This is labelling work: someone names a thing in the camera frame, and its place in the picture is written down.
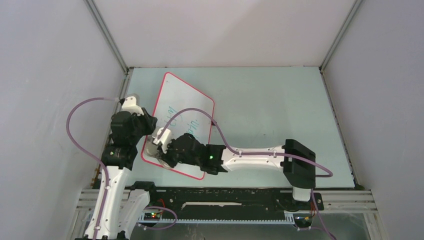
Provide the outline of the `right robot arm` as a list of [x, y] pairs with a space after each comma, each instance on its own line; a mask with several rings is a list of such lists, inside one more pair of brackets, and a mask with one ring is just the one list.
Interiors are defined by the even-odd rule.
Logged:
[[268, 148], [231, 148], [202, 144], [192, 134], [173, 138], [167, 131], [152, 140], [161, 165], [173, 169], [178, 164], [197, 166], [210, 175], [244, 169], [282, 172], [292, 186], [291, 204], [304, 209], [316, 186], [315, 154], [299, 142], [288, 139], [284, 145]]

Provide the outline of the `grey mesh sponge eraser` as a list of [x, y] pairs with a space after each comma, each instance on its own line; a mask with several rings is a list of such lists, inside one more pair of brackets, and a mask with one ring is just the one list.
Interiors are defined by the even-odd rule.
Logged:
[[155, 158], [159, 164], [167, 170], [170, 170], [171, 167], [160, 158], [160, 154], [158, 153], [157, 146], [153, 144], [153, 137], [149, 135], [146, 139], [144, 152], [152, 158]]

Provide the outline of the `pink-framed whiteboard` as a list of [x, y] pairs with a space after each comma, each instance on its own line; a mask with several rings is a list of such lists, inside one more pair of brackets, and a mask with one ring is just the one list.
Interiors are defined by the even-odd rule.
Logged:
[[171, 72], [154, 76], [135, 89], [139, 104], [157, 118], [156, 126], [168, 129], [173, 139], [188, 133], [202, 144], [208, 144], [212, 134], [209, 117], [215, 110], [214, 100]]

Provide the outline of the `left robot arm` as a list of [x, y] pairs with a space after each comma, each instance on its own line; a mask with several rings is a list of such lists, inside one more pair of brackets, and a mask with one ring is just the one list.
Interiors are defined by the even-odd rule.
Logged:
[[82, 239], [128, 240], [143, 208], [153, 208], [158, 194], [150, 189], [138, 189], [129, 194], [129, 201], [121, 206], [127, 180], [138, 154], [137, 144], [151, 135], [157, 119], [145, 108], [123, 107], [111, 117], [108, 144], [100, 159], [101, 181], [98, 198]]

